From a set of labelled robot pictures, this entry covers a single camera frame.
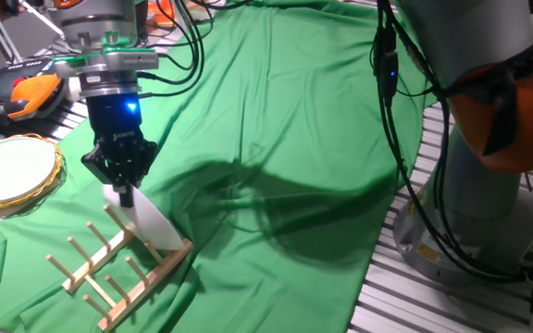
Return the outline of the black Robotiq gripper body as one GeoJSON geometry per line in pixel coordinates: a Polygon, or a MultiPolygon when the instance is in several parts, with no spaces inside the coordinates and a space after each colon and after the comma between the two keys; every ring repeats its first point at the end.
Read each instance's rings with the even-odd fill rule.
{"type": "Polygon", "coordinates": [[[99,95],[86,98],[94,141],[102,149],[116,149],[120,142],[141,142],[143,123],[138,93],[99,95]]]}

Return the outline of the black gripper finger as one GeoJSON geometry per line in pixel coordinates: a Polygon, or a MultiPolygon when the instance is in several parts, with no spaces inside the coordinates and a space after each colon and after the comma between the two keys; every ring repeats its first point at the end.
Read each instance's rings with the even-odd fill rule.
{"type": "Polygon", "coordinates": [[[143,177],[155,161],[157,144],[145,139],[129,139],[119,144],[120,171],[119,200],[121,207],[134,206],[134,189],[141,186],[143,177]]]}
{"type": "Polygon", "coordinates": [[[126,185],[126,180],[118,170],[117,164],[105,156],[99,142],[81,158],[81,163],[103,184],[116,187],[126,185]]]}

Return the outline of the person's bare hand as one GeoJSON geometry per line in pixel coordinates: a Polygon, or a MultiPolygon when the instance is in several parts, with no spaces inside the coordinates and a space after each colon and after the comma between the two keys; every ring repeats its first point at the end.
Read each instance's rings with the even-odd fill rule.
{"type": "Polygon", "coordinates": [[[0,0],[0,15],[17,16],[22,13],[24,8],[18,0],[0,0]]]}

